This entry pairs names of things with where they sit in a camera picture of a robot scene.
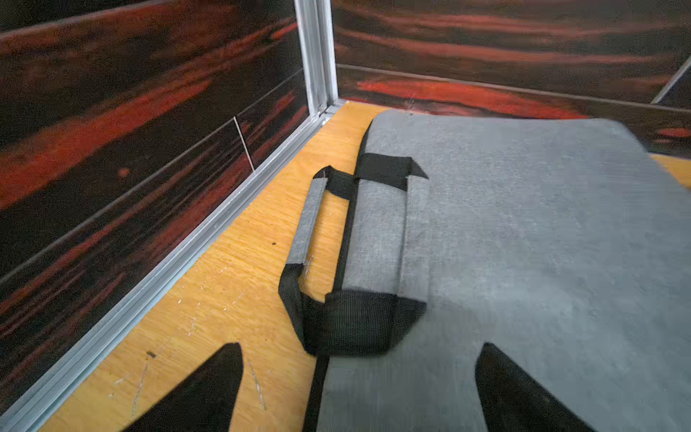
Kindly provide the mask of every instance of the dark red wall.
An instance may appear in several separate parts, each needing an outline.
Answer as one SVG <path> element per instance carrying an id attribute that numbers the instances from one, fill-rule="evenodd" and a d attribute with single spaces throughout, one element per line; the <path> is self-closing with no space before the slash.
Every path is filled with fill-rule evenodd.
<path id="1" fill-rule="evenodd" d="M 0 412 L 307 117 L 290 0 L 127 3 L 0 2 Z"/>
<path id="2" fill-rule="evenodd" d="M 332 0 L 332 14 L 341 97 L 449 115 L 611 118 L 651 151 L 691 157 L 689 112 L 649 105 L 691 55 L 685 0 Z M 680 85 L 662 103 L 689 107 L 690 96 Z"/>

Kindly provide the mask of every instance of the gray fabric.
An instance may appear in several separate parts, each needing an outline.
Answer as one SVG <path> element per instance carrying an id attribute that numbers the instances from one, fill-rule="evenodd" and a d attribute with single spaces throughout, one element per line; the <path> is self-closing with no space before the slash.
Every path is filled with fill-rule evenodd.
<path id="1" fill-rule="evenodd" d="M 425 210 L 429 180 L 408 177 L 408 191 L 359 181 L 344 290 L 427 301 L 429 257 Z"/>
<path id="2" fill-rule="evenodd" d="M 428 195 L 428 179 L 408 177 L 406 227 L 397 293 L 401 297 L 424 302 L 427 302 L 429 288 L 429 250 L 427 249 L 429 228 L 426 211 Z"/>
<path id="3" fill-rule="evenodd" d="M 367 151 L 430 177 L 430 298 L 387 355 L 331 358 L 320 431 L 485 430 L 485 341 L 597 431 L 691 430 L 691 200 L 625 127 L 388 111 Z M 403 238 L 405 200 L 387 191 L 359 191 L 379 234 L 354 226 L 350 249 L 378 249 L 346 272 L 391 287 L 379 237 Z"/>
<path id="4" fill-rule="evenodd" d="M 406 191 L 360 180 L 343 289 L 395 294 L 405 228 Z"/>
<path id="5" fill-rule="evenodd" d="M 319 215 L 321 199 L 324 197 L 327 181 L 328 179 L 325 177 L 312 179 L 310 190 L 307 192 L 307 198 L 305 199 L 305 206 L 295 231 L 295 237 L 293 237 L 293 244 L 290 245 L 290 253 L 288 254 L 286 264 L 307 263 L 307 253 L 310 251 L 312 233 L 314 232 L 316 217 Z"/>

